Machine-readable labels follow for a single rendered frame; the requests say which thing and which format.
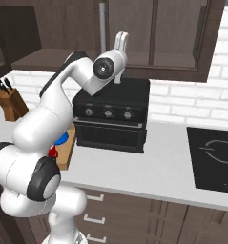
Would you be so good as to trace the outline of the dark wooden base cabinet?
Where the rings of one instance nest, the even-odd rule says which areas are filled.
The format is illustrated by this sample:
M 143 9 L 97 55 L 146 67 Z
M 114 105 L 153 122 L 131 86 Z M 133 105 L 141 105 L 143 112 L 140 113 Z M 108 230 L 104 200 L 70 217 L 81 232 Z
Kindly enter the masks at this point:
M 152 200 L 146 244 L 228 244 L 228 212 Z

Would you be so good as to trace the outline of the dark wooden cabinet door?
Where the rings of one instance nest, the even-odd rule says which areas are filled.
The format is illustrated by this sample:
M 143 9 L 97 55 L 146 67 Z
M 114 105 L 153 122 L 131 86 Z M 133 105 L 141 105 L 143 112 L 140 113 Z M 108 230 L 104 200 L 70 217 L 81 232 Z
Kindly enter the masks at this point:
M 199 38 L 195 82 L 207 82 L 218 38 L 225 0 L 203 0 L 201 36 Z

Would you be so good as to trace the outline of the black toaster oven door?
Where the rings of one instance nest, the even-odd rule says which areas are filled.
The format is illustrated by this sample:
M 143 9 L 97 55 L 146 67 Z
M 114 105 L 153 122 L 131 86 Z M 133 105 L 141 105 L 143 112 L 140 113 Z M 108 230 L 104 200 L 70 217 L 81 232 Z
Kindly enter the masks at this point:
M 136 122 L 123 123 L 120 121 L 109 123 L 139 124 Z M 146 124 L 140 124 L 142 124 L 142 129 L 74 123 L 77 145 L 129 153 L 144 153 L 147 130 Z

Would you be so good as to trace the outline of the dark wooden drawer front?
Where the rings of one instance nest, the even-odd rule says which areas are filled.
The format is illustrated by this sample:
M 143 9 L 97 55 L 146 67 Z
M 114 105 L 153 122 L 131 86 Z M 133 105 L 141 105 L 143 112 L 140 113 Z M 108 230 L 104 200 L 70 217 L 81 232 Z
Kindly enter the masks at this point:
M 138 213 L 145 214 L 150 209 L 151 200 L 142 197 L 129 196 L 119 193 L 108 193 L 97 190 L 85 189 L 87 195 L 99 196 L 104 194 L 103 202 L 89 200 L 92 208 L 98 208 L 101 211 L 114 213 Z
M 105 217 L 105 224 L 101 225 L 84 221 L 83 217 L 85 214 L 95 219 Z M 114 213 L 88 208 L 82 215 L 76 218 L 76 222 L 85 231 L 100 230 L 122 234 L 142 234 L 147 230 L 148 215 L 146 213 Z
M 113 233 L 104 232 L 100 230 L 90 230 L 85 232 L 85 236 L 90 234 L 96 238 L 107 237 L 106 244 L 146 244 L 146 236 L 143 234 L 125 234 L 125 233 Z M 102 244 L 88 240 L 89 244 Z

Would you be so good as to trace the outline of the black hob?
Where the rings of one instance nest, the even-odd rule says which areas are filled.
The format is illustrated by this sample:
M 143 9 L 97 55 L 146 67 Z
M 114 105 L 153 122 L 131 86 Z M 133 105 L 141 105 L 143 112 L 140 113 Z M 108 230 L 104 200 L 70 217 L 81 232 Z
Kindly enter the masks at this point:
M 228 193 L 228 131 L 186 130 L 196 188 Z

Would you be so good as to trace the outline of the blue and red kettle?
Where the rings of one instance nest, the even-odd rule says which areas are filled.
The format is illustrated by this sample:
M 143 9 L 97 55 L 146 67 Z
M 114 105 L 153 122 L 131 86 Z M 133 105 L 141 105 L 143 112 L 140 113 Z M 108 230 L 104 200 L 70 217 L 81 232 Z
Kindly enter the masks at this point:
M 58 157 L 58 151 L 56 149 L 57 146 L 64 144 L 69 138 L 69 135 L 67 132 L 65 132 L 59 139 L 57 139 L 54 144 L 50 147 L 48 152 L 48 157 L 57 158 Z

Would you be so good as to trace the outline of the wooden tray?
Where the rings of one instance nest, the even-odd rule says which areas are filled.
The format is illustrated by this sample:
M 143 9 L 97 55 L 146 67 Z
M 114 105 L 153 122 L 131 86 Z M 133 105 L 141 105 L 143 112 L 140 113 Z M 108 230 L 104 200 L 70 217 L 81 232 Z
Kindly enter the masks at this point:
M 75 126 L 71 126 L 71 128 L 67 130 L 67 133 L 69 135 L 68 140 L 61 145 L 55 146 L 56 150 L 58 151 L 56 163 L 61 171 L 66 171 L 70 166 L 73 147 L 76 139 Z

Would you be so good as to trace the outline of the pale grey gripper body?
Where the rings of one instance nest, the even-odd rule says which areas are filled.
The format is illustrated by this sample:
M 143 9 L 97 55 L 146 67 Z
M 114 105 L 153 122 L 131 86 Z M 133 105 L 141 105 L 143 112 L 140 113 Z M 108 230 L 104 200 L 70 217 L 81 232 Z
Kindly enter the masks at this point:
M 121 83 L 121 76 L 124 72 L 124 69 L 114 78 L 114 83 L 115 84 L 120 84 Z

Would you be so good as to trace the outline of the wooden knife block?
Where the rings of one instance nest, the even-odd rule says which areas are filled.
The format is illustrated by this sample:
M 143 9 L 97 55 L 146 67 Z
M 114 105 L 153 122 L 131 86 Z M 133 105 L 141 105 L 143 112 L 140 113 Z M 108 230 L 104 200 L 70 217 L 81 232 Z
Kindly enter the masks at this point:
M 0 91 L 0 106 L 5 120 L 11 122 L 15 122 L 29 111 L 17 89 L 9 90 L 9 92 Z

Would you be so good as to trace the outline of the black toaster oven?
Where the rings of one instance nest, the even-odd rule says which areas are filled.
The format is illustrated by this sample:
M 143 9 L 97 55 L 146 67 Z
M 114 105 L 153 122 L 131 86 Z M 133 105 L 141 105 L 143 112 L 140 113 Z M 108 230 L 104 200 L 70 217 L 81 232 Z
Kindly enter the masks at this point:
M 88 121 L 136 122 L 147 126 L 149 94 L 148 79 L 122 78 L 120 84 L 113 84 L 99 96 L 89 96 L 81 89 L 73 99 L 73 115 Z M 93 115 L 87 116 L 86 109 L 92 109 Z M 111 110 L 113 116 L 106 117 L 106 110 Z M 132 118 L 125 119 L 124 112 L 130 112 Z

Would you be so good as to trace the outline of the dark wooden wall cabinet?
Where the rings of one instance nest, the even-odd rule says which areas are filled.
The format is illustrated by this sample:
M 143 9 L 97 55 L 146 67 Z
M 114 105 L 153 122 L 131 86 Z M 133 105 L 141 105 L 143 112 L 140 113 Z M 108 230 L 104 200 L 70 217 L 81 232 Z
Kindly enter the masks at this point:
M 129 33 L 131 78 L 194 81 L 203 0 L 106 0 L 107 40 Z
M 56 71 L 72 51 L 100 54 L 99 0 L 0 0 L 0 78 Z

